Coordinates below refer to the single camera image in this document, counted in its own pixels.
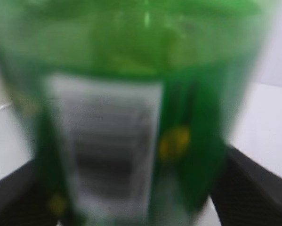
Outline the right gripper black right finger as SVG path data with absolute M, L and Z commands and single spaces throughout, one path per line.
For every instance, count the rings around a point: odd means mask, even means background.
M 222 226 L 282 226 L 282 178 L 234 146 L 210 196 Z

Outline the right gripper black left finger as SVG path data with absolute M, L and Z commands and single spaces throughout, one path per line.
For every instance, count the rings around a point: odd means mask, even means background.
M 49 196 L 39 183 L 34 160 L 0 179 L 0 226 L 61 226 L 49 209 Z

